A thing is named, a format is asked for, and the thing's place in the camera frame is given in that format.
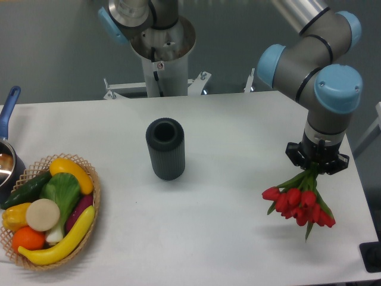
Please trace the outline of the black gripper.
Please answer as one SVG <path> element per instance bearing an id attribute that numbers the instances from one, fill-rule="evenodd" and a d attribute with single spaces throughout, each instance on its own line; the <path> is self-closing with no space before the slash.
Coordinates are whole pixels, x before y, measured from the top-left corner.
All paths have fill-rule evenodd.
<path id="1" fill-rule="evenodd" d="M 304 132 L 300 143 L 288 142 L 285 153 L 294 166 L 307 170 L 311 163 L 323 164 L 323 173 L 334 175 L 349 165 L 349 156 L 339 153 L 341 143 L 315 139 Z"/>

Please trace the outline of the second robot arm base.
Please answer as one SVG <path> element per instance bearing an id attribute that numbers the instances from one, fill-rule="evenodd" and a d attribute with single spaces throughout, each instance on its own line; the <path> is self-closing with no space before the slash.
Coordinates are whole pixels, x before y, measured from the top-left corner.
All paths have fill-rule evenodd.
<path id="1" fill-rule="evenodd" d="M 114 41 L 130 43 L 152 62 L 178 60 L 195 46 L 195 29 L 179 14 L 178 1 L 108 1 L 98 18 Z"/>

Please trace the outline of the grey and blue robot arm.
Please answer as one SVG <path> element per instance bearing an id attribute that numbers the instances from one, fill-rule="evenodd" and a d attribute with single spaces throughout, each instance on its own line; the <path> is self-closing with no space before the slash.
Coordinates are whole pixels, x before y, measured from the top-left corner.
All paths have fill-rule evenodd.
<path id="1" fill-rule="evenodd" d="M 288 143 L 286 155 L 302 169 L 338 173 L 349 164 L 339 149 L 360 103 L 363 80 L 337 60 L 360 40 L 361 24 L 355 15 L 334 12 L 324 1 L 274 1 L 274 6 L 300 41 L 290 48 L 268 47 L 257 75 L 308 111 L 302 140 Z"/>

